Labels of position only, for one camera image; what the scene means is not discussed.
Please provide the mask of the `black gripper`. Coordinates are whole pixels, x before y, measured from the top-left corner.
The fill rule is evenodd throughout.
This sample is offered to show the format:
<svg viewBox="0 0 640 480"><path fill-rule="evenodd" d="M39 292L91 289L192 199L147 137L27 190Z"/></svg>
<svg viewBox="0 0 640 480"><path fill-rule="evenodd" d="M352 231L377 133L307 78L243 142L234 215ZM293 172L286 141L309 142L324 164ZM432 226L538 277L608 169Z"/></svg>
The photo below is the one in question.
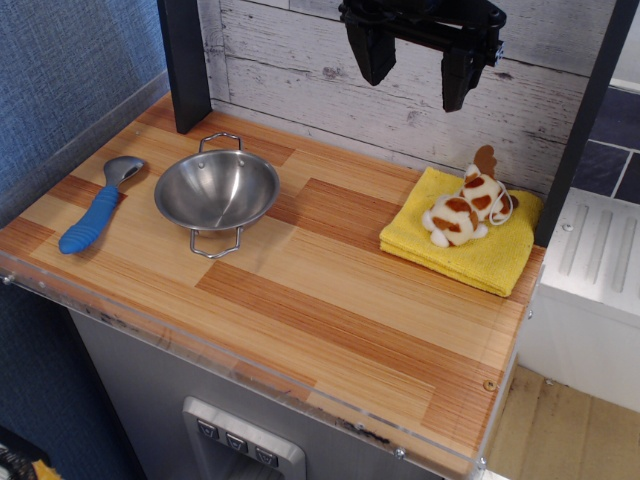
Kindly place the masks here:
<svg viewBox="0 0 640 480"><path fill-rule="evenodd" d="M459 111L479 83L485 63L503 56L506 13L489 1L344 1L339 6L363 78L379 85L396 64L401 38L443 54L443 108ZM470 48L453 48L467 40Z"/></svg>

